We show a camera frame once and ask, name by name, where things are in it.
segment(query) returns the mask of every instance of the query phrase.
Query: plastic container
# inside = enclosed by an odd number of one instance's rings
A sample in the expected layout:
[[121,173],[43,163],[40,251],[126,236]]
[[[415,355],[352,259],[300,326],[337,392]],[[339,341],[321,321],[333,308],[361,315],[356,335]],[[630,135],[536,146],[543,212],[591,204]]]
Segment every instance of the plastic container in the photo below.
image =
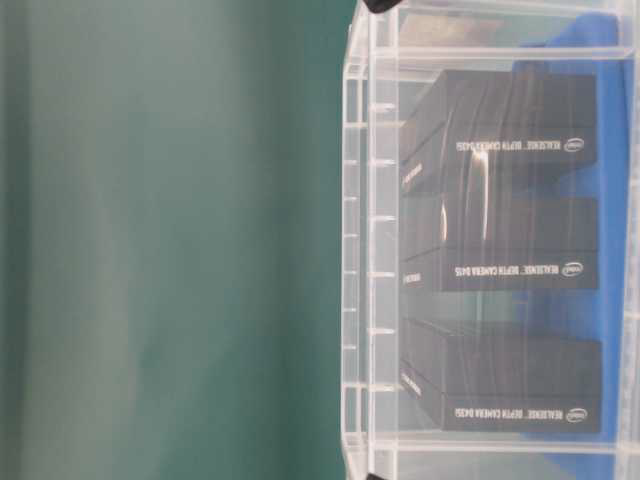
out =
[[636,4],[359,3],[349,478],[637,480]]

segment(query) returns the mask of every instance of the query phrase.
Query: product box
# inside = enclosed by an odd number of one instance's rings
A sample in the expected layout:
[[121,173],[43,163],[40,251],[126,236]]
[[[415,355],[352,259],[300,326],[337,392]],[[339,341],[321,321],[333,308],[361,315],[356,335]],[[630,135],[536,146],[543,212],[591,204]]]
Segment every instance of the product box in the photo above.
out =
[[402,259],[440,248],[521,250],[532,258],[542,250],[598,250],[598,204],[590,197],[411,195],[401,200],[400,224]]
[[598,252],[439,248],[402,263],[402,287],[461,292],[598,288]]
[[522,312],[522,303],[510,291],[435,292],[427,288],[404,289],[399,296],[401,317],[422,318],[429,315],[440,320],[475,322],[513,322]]
[[482,174],[540,184],[591,165],[595,98],[590,75],[445,70],[400,129],[402,191]]
[[600,342],[504,322],[405,319],[401,327],[401,384],[440,428],[599,432]]

